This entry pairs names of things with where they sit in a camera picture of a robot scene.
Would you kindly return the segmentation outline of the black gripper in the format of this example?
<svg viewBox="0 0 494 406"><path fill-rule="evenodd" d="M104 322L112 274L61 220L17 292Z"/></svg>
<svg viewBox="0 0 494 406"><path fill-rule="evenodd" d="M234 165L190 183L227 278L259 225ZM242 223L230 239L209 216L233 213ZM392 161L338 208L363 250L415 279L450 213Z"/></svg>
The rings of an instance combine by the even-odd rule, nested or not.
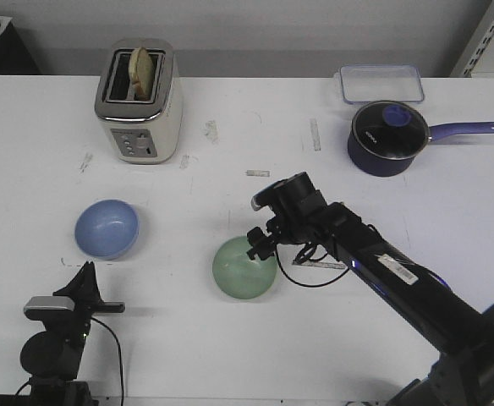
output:
<svg viewBox="0 0 494 406"><path fill-rule="evenodd" d="M85 289L85 275L88 271L88 299L72 299L74 312L55 320L43 321L48 331L57 334L82 334L90 330L94 314L120 314L125 311L124 302L107 302L101 297L93 261L86 261L73 279L63 288L63 296L80 296Z"/></svg>
<svg viewBox="0 0 494 406"><path fill-rule="evenodd" d="M314 240L311 218L327 208L321 192L315 188L307 172L297 173L267 187L266 204L274 218L266 224L267 231L278 244L306 244ZM265 261L275 255L277 245L268 241L260 227L247 233L250 248L247 256Z"/></svg>

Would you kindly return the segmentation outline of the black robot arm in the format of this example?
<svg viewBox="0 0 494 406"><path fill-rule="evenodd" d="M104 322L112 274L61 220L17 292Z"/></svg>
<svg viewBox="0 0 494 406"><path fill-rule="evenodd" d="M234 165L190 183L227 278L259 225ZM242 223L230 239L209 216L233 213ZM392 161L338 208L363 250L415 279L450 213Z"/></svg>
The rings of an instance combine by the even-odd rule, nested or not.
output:
<svg viewBox="0 0 494 406"><path fill-rule="evenodd" d="M23 313L40 321L45 330L29 338L21 349L19 361L30 374L29 405L98 405L89 384L77 379L91 323L108 329L95 314L121 314L123 302L102 299L96 268L87 261L63 288L48 296L34 296Z"/></svg>
<svg viewBox="0 0 494 406"><path fill-rule="evenodd" d="M280 244L323 247L391 305L440 353L428 376L415 379L391 405L489 405L494 401L494 304L479 312L434 272L389 244L342 203L327 204L307 173L277 181L251 200L275 214L251 229L248 256L262 260Z"/></svg>

